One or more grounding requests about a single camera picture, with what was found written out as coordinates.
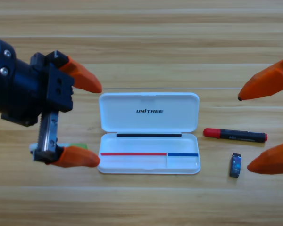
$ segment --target black stripe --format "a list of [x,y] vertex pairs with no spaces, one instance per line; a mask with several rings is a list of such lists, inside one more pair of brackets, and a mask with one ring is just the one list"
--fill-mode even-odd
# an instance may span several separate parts
[[181,134],[117,133],[117,137],[181,137]]

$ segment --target red marker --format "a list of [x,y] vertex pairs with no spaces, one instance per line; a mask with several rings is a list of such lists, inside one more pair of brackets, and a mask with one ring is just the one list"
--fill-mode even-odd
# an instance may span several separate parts
[[266,133],[256,133],[256,132],[247,132],[247,131],[230,130],[230,129],[206,128],[203,130],[203,135],[205,137],[213,137],[218,139],[242,140],[242,141],[251,141],[251,142],[259,142],[259,143],[264,143],[267,141]]

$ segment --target red stripe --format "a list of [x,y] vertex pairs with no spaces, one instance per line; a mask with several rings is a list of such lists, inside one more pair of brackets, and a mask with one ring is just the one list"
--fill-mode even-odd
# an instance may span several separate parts
[[137,153],[132,153],[132,152],[105,152],[101,153],[103,156],[166,156],[166,153],[145,153],[145,152],[137,152]]

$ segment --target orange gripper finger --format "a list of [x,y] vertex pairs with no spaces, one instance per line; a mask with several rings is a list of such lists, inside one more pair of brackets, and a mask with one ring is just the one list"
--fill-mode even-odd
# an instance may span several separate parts
[[255,74],[241,89],[239,100],[271,96],[283,90],[283,60]]
[[247,169],[261,174],[283,173],[283,144],[264,151],[247,166]]
[[64,147],[59,160],[51,163],[51,165],[64,168],[74,166],[96,167],[99,163],[99,157],[92,151],[77,146],[70,146]]
[[102,92],[102,85],[94,74],[69,56],[68,60],[68,63],[61,66],[59,69],[75,79],[74,87],[84,89],[91,93]]

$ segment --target wooden table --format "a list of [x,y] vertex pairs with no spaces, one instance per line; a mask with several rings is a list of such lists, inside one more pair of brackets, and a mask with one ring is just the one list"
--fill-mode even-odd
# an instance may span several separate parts
[[[246,166],[283,143],[283,91],[237,100],[256,72],[283,58],[283,0],[0,0],[0,38],[28,62],[55,49],[94,72],[104,92],[195,92],[201,171],[104,175],[33,162],[38,126],[0,120],[0,226],[279,226],[283,175]],[[60,142],[98,152],[97,94],[75,90]],[[206,127],[266,132],[265,145],[204,138]],[[238,179],[228,177],[233,152]]]

